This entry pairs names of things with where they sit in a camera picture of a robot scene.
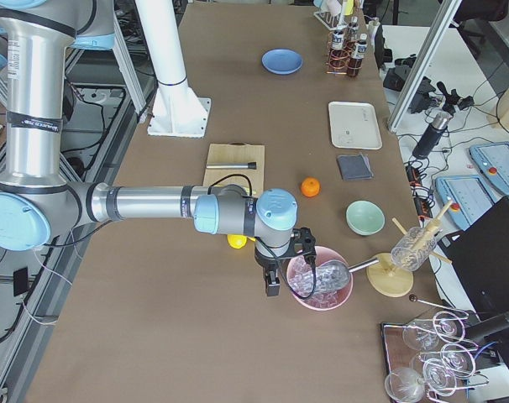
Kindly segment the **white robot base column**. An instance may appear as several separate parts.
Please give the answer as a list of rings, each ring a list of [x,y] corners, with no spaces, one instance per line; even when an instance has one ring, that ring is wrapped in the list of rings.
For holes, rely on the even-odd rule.
[[[171,1],[136,3],[158,83],[148,134],[201,139],[211,100],[190,88]]]

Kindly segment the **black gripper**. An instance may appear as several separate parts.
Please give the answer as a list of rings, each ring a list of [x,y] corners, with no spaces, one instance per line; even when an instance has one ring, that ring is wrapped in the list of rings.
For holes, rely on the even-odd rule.
[[[277,271],[280,265],[295,257],[302,257],[310,266],[316,263],[316,239],[309,228],[293,228],[285,232],[273,232],[255,239],[255,260],[261,266],[265,280],[265,294],[278,296],[281,283]]]

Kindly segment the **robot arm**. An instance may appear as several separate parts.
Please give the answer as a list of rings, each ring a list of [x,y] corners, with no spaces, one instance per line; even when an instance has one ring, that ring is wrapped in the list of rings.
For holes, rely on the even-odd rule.
[[[60,176],[65,52],[109,50],[110,1],[1,1],[8,34],[6,165],[0,174],[0,247],[24,251],[91,222],[182,217],[203,233],[255,240],[265,291],[276,296],[282,265],[316,258],[315,239],[296,226],[294,196],[282,189],[252,196],[237,185],[123,187]]]

